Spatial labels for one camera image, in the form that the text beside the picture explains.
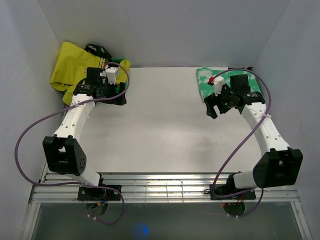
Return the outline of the yellow trousers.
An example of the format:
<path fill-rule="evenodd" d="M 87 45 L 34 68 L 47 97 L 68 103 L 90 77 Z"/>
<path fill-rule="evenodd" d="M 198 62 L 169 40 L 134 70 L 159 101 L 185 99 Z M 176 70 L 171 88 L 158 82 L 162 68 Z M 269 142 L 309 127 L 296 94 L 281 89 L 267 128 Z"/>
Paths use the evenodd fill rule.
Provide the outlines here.
<path fill-rule="evenodd" d="M 96 97 L 98 82 L 107 82 L 103 77 L 103 70 L 109 61 L 102 57 L 95 56 L 71 42 L 64 41 L 56 56 L 56 64 L 50 79 L 50 85 L 57 91 L 63 92 L 63 102 L 71 106 L 75 103 L 75 96 L 78 94 Z M 126 61 L 126 66 L 118 65 L 119 74 L 116 78 L 116 85 L 120 82 L 126 83 L 127 74 L 131 63 Z M 114 98 L 125 96 L 125 93 L 118 93 Z M 112 100 L 102 98 L 102 103 Z"/>

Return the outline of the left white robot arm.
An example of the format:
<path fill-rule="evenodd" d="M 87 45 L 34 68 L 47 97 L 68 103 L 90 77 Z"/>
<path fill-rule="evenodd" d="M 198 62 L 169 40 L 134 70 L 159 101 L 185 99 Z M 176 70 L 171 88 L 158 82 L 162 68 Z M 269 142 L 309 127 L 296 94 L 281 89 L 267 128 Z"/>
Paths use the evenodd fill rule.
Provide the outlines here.
<path fill-rule="evenodd" d="M 106 187 L 100 184 L 101 175 L 87 165 L 86 154 L 79 143 L 80 136 L 97 102 L 118 106 L 127 103 L 127 81 L 117 82 L 122 70 L 115 63 L 108 63 L 103 68 L 88 67 L 86 77 L 75 86 L 71 108 L 59 128 L 53 136 L 46 136 L 42 142 L 49 170 L 90 185 L 88 193 L 95 200 L 106 195 Z"/>

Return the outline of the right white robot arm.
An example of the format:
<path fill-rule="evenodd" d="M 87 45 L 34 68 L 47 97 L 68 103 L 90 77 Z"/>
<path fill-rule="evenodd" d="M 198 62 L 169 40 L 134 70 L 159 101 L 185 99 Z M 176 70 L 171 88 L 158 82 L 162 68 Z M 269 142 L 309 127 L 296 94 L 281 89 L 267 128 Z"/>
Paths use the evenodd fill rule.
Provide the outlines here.
<path fill-rule="evenodd" d="M 258 91 L 252 91 L 246 74 L 230 77 L 226 84 L 221 76 L 212 76 L 208 84 L 214 87 L 214 92 L 204 98 L 207 107 L 206 114 L 217 118 L 214 107 L 220 114 L 231 109 L 237 109 L 254 131 L 258 142 L 261 159 L 252 170 L 232 173 L 223 185 L 210 187 L 210 198 L 237 199 L 254 194 L 255 188 L 272 188 L 292 186 L 296 183 L 303 154 L 299 149 L 293 149 L 281 137 L 271 116 L 265 99 Z"/>

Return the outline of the green white tie-dye folded garment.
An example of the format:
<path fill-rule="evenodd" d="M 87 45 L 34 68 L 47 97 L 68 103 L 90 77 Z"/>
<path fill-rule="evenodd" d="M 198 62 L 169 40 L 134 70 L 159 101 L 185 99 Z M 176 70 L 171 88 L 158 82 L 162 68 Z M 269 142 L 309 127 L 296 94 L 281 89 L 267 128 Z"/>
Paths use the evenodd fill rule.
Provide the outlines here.
<path fill-rule="evenodd" d="M 198 68 L 196 70 L 198 90 L 202 98 L 202 101 L 204 101 L 204 98 L 211 95 L 215 90 L 214 86 L 210 86 L 208 84 L 210 78 L 214 77 L 215 75 L 219 74 L 222 71 L 223 71 L 222 69 L 211 69 L 205 66 L 202 68 Z M 246 74 L 248 76 L 248 84 L 252 92 L 261 92 L 257 79 L 252 73 L 249 73 L 243 70 L 233 70 L 233 71 L 228 71 L 226 73 L 223 73 L 221 77 L 224 78 L 225 83 L 230 87 L 231 86 L 230 77 L 235 75 L 242 75 L 242 74 Z"/>

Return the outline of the green plastic bin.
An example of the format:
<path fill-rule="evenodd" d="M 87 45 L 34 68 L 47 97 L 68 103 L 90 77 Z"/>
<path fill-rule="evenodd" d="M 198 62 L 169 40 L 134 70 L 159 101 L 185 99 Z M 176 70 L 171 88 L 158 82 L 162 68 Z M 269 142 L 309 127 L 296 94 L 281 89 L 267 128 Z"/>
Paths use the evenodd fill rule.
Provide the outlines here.
<path fill-rule="evenodd" d="M 111 64 L 112 66 L 115 66 L 115 67 L 117 67 L 118 65 L 125 67 L 127 64 L 127 59 L 125 59 L 125 58 L 112 59 L 109 62 L 109 64 Z"/>

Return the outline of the black white patterned garment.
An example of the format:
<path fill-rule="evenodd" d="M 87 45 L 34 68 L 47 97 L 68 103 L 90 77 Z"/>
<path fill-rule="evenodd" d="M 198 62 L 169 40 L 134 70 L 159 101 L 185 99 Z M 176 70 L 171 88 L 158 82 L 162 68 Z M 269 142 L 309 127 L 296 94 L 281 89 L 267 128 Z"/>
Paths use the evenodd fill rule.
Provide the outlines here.
<path fill-rule="evenodd" d="M 84 50 L 94 56 L 103 58 L 110 62 L 112 60 L 112 55 L 103 47 L 96 44 L 86 44 Z"/>

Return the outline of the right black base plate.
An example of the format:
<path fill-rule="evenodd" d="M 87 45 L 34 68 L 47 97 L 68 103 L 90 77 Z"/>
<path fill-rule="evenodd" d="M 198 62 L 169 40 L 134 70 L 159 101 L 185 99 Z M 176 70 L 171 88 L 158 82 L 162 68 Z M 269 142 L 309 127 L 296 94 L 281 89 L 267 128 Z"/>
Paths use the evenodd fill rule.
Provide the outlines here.
<path fill-rule="evenodd" d="M 211 200 L 239 200 L 244 197 L 245 200 L 255 200 L 256 194 L 254 190 L 249 189 L 229 189 L 226 184 L 217 184 L 212 188 L 209 185 L 209 195 Z"/>

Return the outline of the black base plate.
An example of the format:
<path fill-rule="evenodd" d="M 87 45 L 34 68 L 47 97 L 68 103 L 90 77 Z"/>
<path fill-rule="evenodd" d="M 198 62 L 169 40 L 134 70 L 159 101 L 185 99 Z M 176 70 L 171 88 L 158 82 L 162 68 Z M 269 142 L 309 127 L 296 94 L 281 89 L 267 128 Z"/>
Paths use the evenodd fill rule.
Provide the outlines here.
<path fill-rule="evenodd" d="M 100 188 L 89 188 L 81 186 L 78 190 L 77 195 L 78 201 L 120 201 L 121 197 L 114 190 L 100 189 Z"/>
<path fill-rule="evenodd" d="M 217 184 L 212 188 L 209 185 L 209 195 L 211 200 L 239 200 L 244 197 L 245 200 L 255 200 L 256 194 L 254 190 L 249 189 L 229 189 L 226 184 Z"/>

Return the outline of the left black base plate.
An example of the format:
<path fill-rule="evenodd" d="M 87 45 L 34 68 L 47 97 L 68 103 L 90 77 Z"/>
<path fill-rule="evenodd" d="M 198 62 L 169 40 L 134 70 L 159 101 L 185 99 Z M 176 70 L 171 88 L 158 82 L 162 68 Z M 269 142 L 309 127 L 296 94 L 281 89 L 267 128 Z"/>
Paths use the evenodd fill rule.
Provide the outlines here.
<path fill-rule="evenodd" d="M 89 188 L 81 186 L 78 190 L 77 195 L 78 201 L 120 201 L 121 197 L 114 190 L 100 189 L 100 188 Z"/>

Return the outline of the aluminium rail frame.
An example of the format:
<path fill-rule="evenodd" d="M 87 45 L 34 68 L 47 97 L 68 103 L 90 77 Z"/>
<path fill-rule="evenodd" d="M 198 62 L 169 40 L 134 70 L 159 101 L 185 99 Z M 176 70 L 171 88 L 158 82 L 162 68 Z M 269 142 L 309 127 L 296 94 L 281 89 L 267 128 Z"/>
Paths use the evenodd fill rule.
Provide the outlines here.
<path fill-rule="evenodd" d="M 102 173 L 107 184 L 120 185 L 126 204 L 158 203 L 210 203 L 210 195 L 205 194 L 215 173 Z M 36 219 L 42 203 L 79 203 L 79 187 L 67 185 L 70 177 L 52 173 L 45 167 L 40 182 L 44 186 L 34 186 L 29 197 L 27 217 L 22 231 L 22 239 L 32 237 Z M 280 186 L 260 190 L 263 202 L 289 202 L 302 239 L 312 239 L 301 199 L 294 186 Z"/>

